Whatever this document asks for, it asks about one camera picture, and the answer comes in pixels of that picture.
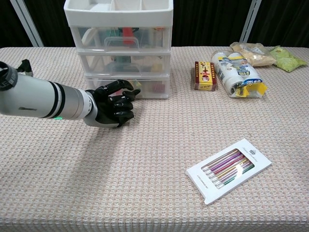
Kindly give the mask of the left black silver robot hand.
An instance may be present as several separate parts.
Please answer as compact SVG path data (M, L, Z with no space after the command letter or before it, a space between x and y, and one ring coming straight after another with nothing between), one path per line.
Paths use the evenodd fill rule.
M84 117L86 125L116 128L134 118L133 104L140 89L134 89L127 80L116 80L95 90L87 90L92 108Z

